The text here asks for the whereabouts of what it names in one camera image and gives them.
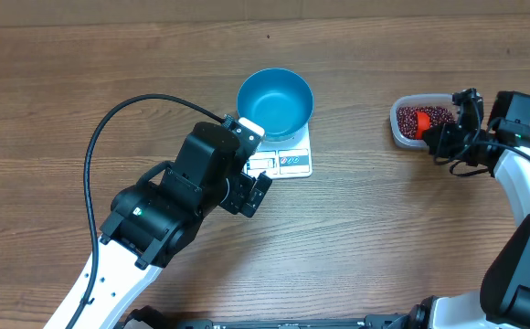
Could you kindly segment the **red scoop with blue handle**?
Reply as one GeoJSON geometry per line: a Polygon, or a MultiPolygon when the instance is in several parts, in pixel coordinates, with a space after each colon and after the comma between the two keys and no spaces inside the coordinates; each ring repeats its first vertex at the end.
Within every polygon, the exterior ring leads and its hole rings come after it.
{"type": "Polygon", "coordinates": [[[424,111],[417,111],[417,130],[415,132],[415,139],[421,140],[423,133],[431,127],[431,118],[424,111]]]}

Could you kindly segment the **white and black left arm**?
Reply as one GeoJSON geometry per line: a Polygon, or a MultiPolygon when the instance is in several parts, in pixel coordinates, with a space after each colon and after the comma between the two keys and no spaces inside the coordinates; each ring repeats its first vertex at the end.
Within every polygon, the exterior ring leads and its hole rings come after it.
{"type": "Polygon", "coordinates": [[[99,255],[89,257],[47,326],[113,328],[215,207],[252,217],[271,180],[243,168],[264,135],[246,118],[197,123],[175,161],[154,166],[113,199],[99,255]]]}

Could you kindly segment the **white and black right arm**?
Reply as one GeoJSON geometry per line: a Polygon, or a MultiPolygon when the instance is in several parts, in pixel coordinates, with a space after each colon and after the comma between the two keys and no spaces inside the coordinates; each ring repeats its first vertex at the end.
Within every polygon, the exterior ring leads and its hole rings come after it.
{"type": "Polygon", "coordinates": [[[450,97],[454,123],[419,126],[438,165],[465,163],[473,175],[488,173],[503,188],[516,230],[479,290],[455,297],[429,297],[391,324],[394,328],[530,328],[530,95],[497,93],[483,112],[476,89],[450,97]]]}

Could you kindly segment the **white digital kitchen scale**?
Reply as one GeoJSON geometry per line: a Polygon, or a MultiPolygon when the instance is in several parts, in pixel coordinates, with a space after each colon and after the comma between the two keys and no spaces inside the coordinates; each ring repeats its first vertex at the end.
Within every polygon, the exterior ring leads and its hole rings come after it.
{"type": "Polygon", "coordinates": [[[292,138],[260,144],[257,152],[246,162],[244,173],[257,178],[265,174],[271,179],[305,178],[313,173],[309,126],[292,138]]]}

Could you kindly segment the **blue bowl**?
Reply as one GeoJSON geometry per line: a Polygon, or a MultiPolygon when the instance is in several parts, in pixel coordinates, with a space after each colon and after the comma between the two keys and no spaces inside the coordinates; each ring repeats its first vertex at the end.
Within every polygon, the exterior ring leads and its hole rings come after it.
{"type": "Polygon", "coordinates": [[[262,69],[249,76],[237,95],[239,117],[264,129],[268,141],[292,138],[313,117],[314,96],[299,74],[283,68],[262,69]]]}

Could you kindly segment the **red adzuki beans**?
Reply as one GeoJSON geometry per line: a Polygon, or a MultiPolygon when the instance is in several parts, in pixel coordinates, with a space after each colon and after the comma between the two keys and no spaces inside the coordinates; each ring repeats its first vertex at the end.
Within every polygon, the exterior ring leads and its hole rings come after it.
{"type": "Polygon", "coordinates": [[[439,126],[444,123],[454,123],[453,114],[444,107],[440,106],[405,106],[399,107],[396,111],[397,127],[401,134],[408,139],[415,139],[417,130],[417,111],[424,111],[431,118],[431,127],[439,126]]]}

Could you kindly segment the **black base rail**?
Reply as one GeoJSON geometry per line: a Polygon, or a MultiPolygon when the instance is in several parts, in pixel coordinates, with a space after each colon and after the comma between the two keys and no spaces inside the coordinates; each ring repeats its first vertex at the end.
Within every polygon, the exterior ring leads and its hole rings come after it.
{"type": "Polygon", "coordinates": [[[369,314],[362,319],[317,319],[215,322],[209,319],[168,317],[150,306],[133,310],[116,329],[427,329],[429,315],[423,305],[409,313],[369,314]]]}

